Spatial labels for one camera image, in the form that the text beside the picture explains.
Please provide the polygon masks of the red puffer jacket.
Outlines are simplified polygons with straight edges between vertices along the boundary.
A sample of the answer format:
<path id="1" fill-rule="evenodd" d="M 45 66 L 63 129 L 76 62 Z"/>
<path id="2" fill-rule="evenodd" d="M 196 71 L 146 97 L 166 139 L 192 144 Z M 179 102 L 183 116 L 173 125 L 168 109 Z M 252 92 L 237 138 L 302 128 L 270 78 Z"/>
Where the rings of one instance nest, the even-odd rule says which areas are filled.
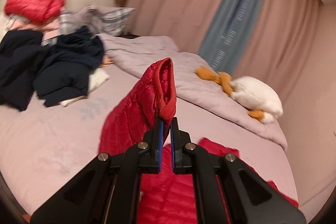
<path id="1" fill-rule="evenodd" d="M 175 174 L 172 167 L 170 126 L 175 118 L 176 103 L 173 62 L 166 58 L 147 68 L 103 125 L 98 154 L 114 156 L 142 142 L 144 134 L 155 128 L 157 119 L 163 120 L 161 169 L 157 174 L 141 176 L 135 223 L 198 223 L 193 177 L 191 174 Z M 232 153 L 239 157 L 235 149 L 209 139 L 203 139 L 197 145 L 214 155 Z M 278 191 L 273 183 L 267 183 Z M 298 208 L 294 200 L 280 194 Z"/>

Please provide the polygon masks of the pink bed sheet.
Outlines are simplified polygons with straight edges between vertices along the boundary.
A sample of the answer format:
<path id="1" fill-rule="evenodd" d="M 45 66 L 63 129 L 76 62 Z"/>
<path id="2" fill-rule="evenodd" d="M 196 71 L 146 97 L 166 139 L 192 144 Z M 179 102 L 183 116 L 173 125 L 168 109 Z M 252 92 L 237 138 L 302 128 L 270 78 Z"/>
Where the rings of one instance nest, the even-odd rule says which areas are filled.
<path id="1" fill-rule="evenodd" d="M 105 70 L 109 80 L 70 106 L 47 108 L 37 97 L 23 112 L 1 106 L 1 174 L 26 213 L 33 214 L 97 155 L 106 117 L 137 82 L 116 65 Z M 298 198 L 280 145 L 182 99 L 177 100 L 176 116 L 194 143 L 208 138 L 239 150 L 264 180 Z"/>

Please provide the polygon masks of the white goose plush toy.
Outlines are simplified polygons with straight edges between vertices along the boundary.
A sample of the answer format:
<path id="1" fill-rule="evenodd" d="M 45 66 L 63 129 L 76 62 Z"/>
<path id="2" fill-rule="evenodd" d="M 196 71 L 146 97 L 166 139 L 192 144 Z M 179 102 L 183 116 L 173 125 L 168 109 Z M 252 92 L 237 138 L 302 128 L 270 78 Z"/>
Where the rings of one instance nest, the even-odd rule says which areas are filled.
<path id="1" fill-rule="evenodd" d="M 267 84 L 250 77 L 233 79 L 226 72 L 214 72 L 200 67 L 195 74 L 202 80 L 213 81 L 222 87 L 223 92 L 248 110 L 248 115 L 267 124 L 282 117 L 284 110 L 278 94 Z"/>

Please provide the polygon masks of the white garment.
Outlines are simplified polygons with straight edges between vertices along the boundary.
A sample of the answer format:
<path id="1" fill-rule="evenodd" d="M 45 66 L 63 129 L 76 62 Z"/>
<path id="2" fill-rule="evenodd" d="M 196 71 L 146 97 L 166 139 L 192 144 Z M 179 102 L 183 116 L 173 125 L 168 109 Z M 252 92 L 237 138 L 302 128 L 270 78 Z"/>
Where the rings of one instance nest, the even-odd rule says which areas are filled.
<path id="1" fill-rule="evenodd" d="M 89 85 L 88 85 L 88 94 L 91 94 L 93 91 L 98 89 L 102 84 L 109 80 L 109 75 L 104 71 L 104 69 L 98 68 L 93 73 L 89 75 Z M 65 101 L 60 102 L 59 104 L 63 107 L 67 107 L 79 100 L 86 99 L 88 96 L 79 96 L 71 98 Z"/>

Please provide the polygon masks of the dark navy garment right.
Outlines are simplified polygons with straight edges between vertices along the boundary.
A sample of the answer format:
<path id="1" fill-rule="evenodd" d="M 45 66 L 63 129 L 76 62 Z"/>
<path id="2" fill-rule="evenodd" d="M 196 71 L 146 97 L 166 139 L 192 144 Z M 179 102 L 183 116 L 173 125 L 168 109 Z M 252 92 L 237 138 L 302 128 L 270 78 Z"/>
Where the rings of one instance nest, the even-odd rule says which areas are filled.
<path id="1" fill-rule="evenodd" d="M 58 36 L 33 82 L 37 97 L 44 101 L 46 107 L 86 97 L 89 75 L 101 65 L 103 56 L 102 41 L 87 26 Z"/>

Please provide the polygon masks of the dark navy garment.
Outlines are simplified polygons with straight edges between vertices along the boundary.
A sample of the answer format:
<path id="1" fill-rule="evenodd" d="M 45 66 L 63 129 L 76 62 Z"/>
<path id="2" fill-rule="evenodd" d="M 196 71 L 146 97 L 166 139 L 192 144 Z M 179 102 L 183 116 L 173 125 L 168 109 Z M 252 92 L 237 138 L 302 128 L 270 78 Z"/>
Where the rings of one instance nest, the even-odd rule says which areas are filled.
<path id="1" fill-rule="evenodd" d="M 25 111 L 36 79 L 49 53 L 43 34 L 34 30 L 8 31 L 1 41 L 1 104 Z"/>
<path id="2" fill-rule="evenodd" d="M 33 82 L 37 97 L 44 101 L 46 107 L 86 97 L 89 75 L 101 65 L 103 56 L 102 41 L 87 26 L 58 36 Z"/>

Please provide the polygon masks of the lilac duvet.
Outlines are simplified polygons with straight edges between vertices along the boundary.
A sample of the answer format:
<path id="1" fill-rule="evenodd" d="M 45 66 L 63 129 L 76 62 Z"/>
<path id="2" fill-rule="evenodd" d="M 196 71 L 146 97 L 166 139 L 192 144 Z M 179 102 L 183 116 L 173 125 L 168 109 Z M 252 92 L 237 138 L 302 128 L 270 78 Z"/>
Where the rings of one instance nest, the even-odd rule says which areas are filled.
<path id="1" fill-rule="evenodd" d="M 277 122 L 262 124 L 256 121 L 249 117 L 246 109 L 224 94 L 219 85 L 199 79 L 195 69 L 207 63 L 194 53 L 181 52 L 168 36 L 126 39 L 100 34 L 99 37 L 113 62 L 138 78 L 151 64 L 171 58 L 178 98 L 201 108 L 206 117 L 214 116 L 217 126 L 232 126 L 231 132 L 243 128 L 287 149 L 288 143 Z"/>

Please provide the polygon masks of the blue grey curtain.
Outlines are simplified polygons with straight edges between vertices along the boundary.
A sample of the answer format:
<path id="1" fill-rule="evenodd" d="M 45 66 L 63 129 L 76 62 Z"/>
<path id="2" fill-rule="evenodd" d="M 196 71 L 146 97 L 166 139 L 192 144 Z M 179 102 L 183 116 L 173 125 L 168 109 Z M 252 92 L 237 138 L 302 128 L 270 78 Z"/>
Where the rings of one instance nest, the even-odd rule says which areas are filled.
<path id="1" fill-rule="evenodd" d="M 198 55 L 215 71 L 233 74 L 256 24 L 263 0 L 222 0 Z"/>

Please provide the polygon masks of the dark navy garment left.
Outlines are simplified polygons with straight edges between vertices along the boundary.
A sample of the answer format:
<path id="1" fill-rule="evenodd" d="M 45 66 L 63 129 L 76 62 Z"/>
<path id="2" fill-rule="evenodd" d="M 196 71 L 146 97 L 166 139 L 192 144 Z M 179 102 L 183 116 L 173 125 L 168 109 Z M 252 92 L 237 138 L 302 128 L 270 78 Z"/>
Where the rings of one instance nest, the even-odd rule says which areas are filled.
<path id="1" fill-rule="evenodd" d="M 49 53 L 43 34 L 34 30 L 8 31 L 1 41 L 1 104 L 25 111 L 36 79 Z"/>

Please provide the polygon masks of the plaid pillow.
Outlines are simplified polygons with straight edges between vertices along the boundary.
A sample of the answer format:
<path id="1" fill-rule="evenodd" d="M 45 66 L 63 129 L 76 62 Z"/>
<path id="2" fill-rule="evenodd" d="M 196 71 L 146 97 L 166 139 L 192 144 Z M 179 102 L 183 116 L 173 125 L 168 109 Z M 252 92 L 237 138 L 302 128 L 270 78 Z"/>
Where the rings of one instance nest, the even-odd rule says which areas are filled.
<path id="1" fill-rule="evenodd" d="M 131 7 L 89 5 L 86 8 L 87 26 L 94 35 L 106 33 L 119 36 L 123 33 L 127 19 L 135 11 Z"/>

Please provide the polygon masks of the pink curtain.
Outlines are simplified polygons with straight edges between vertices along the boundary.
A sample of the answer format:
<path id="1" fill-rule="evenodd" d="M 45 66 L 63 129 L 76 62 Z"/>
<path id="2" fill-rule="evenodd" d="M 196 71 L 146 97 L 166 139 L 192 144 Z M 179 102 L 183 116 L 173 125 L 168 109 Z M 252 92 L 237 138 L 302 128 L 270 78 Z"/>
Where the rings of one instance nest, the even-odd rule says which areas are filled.
<path id="1" fill-rule="evenodd" d="M 133 34 L 166 35 L 181 51 L 198 54 L 222 0 L 128 0 Z M 233 77 L 252 76 L 288 100 L 316 32 L 320 0 L 263 0 Z"/>

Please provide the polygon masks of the folded red jacket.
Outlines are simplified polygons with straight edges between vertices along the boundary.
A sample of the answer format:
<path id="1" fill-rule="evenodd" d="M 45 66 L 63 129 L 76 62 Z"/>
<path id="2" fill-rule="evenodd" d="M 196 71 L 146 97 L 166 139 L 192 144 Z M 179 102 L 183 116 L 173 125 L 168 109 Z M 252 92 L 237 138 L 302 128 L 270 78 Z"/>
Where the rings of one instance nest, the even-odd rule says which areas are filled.
<path id="1" fill-rule="evenodd" d="M 6 15 L 18 15 L 42 25 L 60 15 L 65 0 L 7 0 Z"/>

